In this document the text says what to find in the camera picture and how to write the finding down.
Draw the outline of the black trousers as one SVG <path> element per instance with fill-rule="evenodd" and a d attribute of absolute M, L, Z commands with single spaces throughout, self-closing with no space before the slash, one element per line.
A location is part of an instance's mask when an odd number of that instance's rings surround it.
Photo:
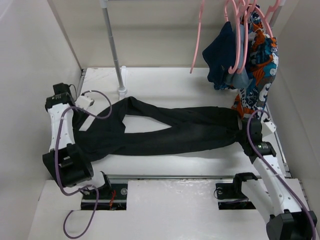
<path fill-rule="evenodd" d="M 150 132 L 126 133 L 125 116 L 148 117 L 169 127 Z M 158 156 L 200 152 L 236 143 L 235 110 L 201 106 L 157 107 L 126 97 L 104 109 L 85 131 L 73 129 L 75 142 L 91 162 L 108 155 Z"/>

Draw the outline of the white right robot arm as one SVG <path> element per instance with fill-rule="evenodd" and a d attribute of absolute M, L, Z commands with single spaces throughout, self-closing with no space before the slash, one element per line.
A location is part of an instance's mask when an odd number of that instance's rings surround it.
<path fill-rule="evenodd" d="M 266 224 L 270 240 L 314 240 L 317 217 L 289 187 L 269 142 L 263 141 L 258 119 L 242 121 L 240 144 L 261 181 L 251 172 L 238 173 L 231 184 L 237 197 L 246 196 Z"/>

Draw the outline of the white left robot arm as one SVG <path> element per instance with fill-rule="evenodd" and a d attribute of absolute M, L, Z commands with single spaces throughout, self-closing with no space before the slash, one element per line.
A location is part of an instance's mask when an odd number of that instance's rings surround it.
<path fill-rule="evenodd" d="M 58 171 L 62 186 L 73 187 L 89 181 L 94 176 L 92 164 L 75 142 L 73 132 L 74 111 L 68 110 L 63 117 L 60 136 L 58 130 L 62 113 L 74 106 L 69 85 L 58 83 L 53 85 L 54 95 L 47 97 L 45 110 L 50 116 L 51 143 L 49 152 L 42 155 L 42 161 L 54 180 L 57 179 L 55 168 L 55 153 L 58 153 Z"/>

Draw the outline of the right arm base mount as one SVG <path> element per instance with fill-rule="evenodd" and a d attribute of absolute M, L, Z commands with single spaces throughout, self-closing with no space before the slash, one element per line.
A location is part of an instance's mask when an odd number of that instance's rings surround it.
<path fill-rule="evenodd" d="M 243 194 L 236 191 L 231 182 L 215 184 L 213 192 L 219 210 L 255 210 L 253 203 Z"/>

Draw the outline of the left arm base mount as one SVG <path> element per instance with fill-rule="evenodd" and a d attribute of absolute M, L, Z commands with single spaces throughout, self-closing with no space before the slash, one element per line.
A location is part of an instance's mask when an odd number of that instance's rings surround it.
<path fill-rule="evenodd" d="M 97 188 L 98 202 L 97 211 L 124 211 L 127 209 L 128 182 L 111 181 L 110 178 L 101 171 L 103 184 Z M 86 188 L 81 192 L 82 200 L 80 209 L 83 211 L 93 211 L 97 201 L 95 189 Z"/>

